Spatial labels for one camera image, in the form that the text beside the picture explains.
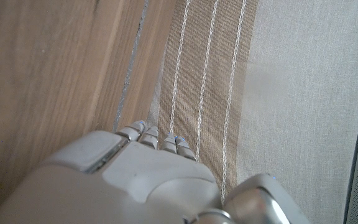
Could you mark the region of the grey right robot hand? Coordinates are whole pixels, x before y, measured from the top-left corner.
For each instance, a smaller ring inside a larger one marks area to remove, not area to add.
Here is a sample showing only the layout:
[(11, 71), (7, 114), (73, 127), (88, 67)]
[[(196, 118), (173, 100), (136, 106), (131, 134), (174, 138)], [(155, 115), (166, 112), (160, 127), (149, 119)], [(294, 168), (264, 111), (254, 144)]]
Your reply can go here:
[(0, 223), (306, 223), (284, 188), (257, 174), (226, 198), (186, 140), (136, 121), (54, 152), (0, 206)]

